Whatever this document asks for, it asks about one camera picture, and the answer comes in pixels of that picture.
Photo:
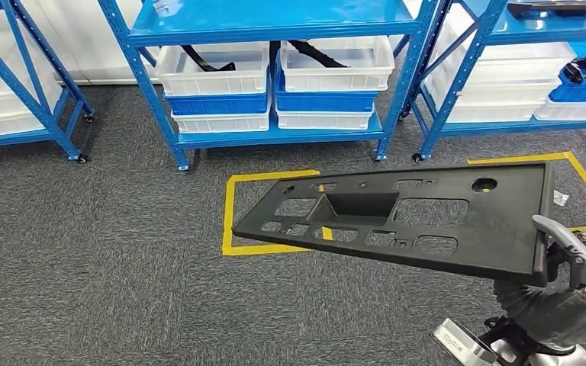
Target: blue shelf beam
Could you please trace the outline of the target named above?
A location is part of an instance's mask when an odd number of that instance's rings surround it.
[[[481,17],[489,4],[495,2],[495,0],[456,1],[477,17]],[[548,14],[547,17],[540,19],[516,19],[505,6],[500,10],[493,31],[486,40],[486,45],[572,40],[586,40],[586,16],[559,17]]]
[[[168,4],[164,11],[156,11],[152,2],[143,3],[128,36],[132,46],[412,34],[422,26],[399,0],[175,0]]]
[[[272,117],[269,129],[259,132],[180,133],[179,146],[186,149],[212,147],[275,145],[280,143],[326,143],[379,140],[385,137],[381,121],[374,113],[367,130],[288,130],[277,127]]]
[[[441,130],[442,136],[472,136],[493,133],[524,133],[586,128],[586,120],[530,120],[517,122],[448,123]]]
[[[77,88],[77,85],[69,76],[68,72],[60,62],[53,49],[50,47],[46,39],[43,37],[37,25],[33,22],[30,15],[26,12],[23,5],[19,0],[0,0],[0,11],[5,12],[8,23],[11,26],[11,30],[14,34],[14,38],[18,45],[18,49],[21,52],[21,56],[24,60],[28,73],[33,82],[35,93],[37,98],[41,101],[38,102],[33,95],[23,86],[17,76],[8,68],[8,66],[0,58],[0,77],[8,85],[12,91],[21,99],[31,113],[40,121],[43,125],[43,130],[35,130],[24,133],[10,133],[0,135],[0,146],[11,145],[14,143],[29,143],[44,140],[54,140],[60,147],[66,151],[69,159],[77,160],[80,159],[81,153],[75,145],[70,141],[70,135],[72,129],[76,125],[76,121],[80,117],[80,111],[84,111],[86,116],[93,115],[92,106],[86,101],[84,95]],[[50,110],[50,106],[47,103],[43,89],[39,82],[39,76],[32,63],[31,56],[28,52],[27,46],[24,42],[23,35],[19,30],[16,18],[18,18],[30,35],[33,37],[43,54],[46,56],[48,61],[53,65],[54,69],[61,76],[64,85],[64,89],[60,99],[56,103],[53,110]],[[75,100],[75,106],[67,125],[66,130],[62,130],[58,125],[59,118],[61,117],[66,104],[72,97]]]
[[[184,149],[273,143],[378,140],[375,158],[385,159],[398,116],[409,103],[409,87],[430,43],[435,12],[448,0],[424,0],[416,19],[400,0],[174,0],[159,9],[153,2],[143,2],[131,29],[115,0],[98,2],[179,170],[187,170]],[[176,133],[140,59],[146,55],[144,47],[391,34],[407,35],[404,66],[387,120],[381,124],[373,117],[364,131],[280,130],[271,121],[270,130],[263,132]]]

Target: blue metal shelving unit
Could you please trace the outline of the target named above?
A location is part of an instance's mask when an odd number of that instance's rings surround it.
[[[222,146],[378,140],[375,157],[385,159],[394,126],[407,104],[408,87],[414,82],[422,55],[430,44],[428,36],[432,34],[434,14],[447,1],[423,0],[416,19],[401,0],[171,0],[168,14],[159,14],[147,1],[131,29],[115,0],[98,2],[179,170],[187,170],[185,149]],[[280,130],[273,115],[269,130],[263,132],[176,133],[140,59],[142,55],[156,64],[145,48],[150,46],[390,34],[407,35],[401,42],[408,47],[405,63],[387,120],[381,124],[375,114],[369,128],[362,131]]]
[[[30,108],[33,115],[41,122],[45,127],[43,130],[34,130],[22,133],[10,133],[0,135],[0,146],[12,145],[16,143],[32,143],[38,141],[54,140],[59,144],[68,155],[70,160],[76,160],[78,162],[86,162],[86,157],[80,153],[79,149],[73,145],[70,140],[73,128],[75,127],[77,120],[80,117],[80,111],[84,110],[83,117],[87,121],[93,119],[93,107],[86,101],[86,98],[79,90],[75,82],[70,77],[66,68],[61,63],[55,52],[43,37],[43,34],[39,32],[37,25],[33,22],[30,15],[27,13],[20,0],[0,0],[0,11],[4,11],[8,19],[8,23],[14,34],[14,38],[17,41],[18,49],[21,52],[21,56],[26,65],[26,69],[30,74],[31,80],[37,97],[40,102],[37,102],[33,95],[21,84],[17,79],[16,75],[8,68],[8,66],[0,58],[0,76],[3,81],[12,89],[12,91],[21,99],[21,101]],[[24,42],[23,35],[17,24],[17,18],[30,32],[31,36],[37,42],[39,48],[44,52],[46,58],[48,58],[51,65],[61,76],[64,85],[64,91],[58,100],[56,106],[51,109],[48,105],[46,97],[43,93],[43,89],[40,84],[37,71],[32,63],[31,55],[28,52],[26,43]],[[66,104],[70,98],[75,100],[75,106],[71,114],[69,123],[65,130],[62,130],[58,125],[58,121],[66,107]]]
[[[524,122],[489,122],[489,123],[457,123],[447,124],[448,116],[452,112],[460,92],[477,59],[486,46],[517,43],[541,43],[572,40],[586,40],[586,17],[558,17],[550,15],[547,18],[530,20],[516,19],[507,11],[507,0],[453,0],[458,2],[474,19],[473,25],[453,43],[443,55],[437,57],[432,64],[420,71],[415,78],[413,88],[416,93],[411,98],[407,108],[416,115],[424,140],[415,161],[430,158],[430,151],[434,144],[445,136],[472,136],[489,133],[519,133],[550,130],[575,130],[586,128],[586,121],[572,120],[531,120]],[[439,13],[435,22],[440,30],[446,12]],[[471,46],[465,55],[462,65],[448,90],[442,107],[438,111],[434,100],[421,82],[432,72],[454,49],[468,38],[473,32]],[[432,118],[429,125],[417,106],[416,97],[421,95],[425,100]]]

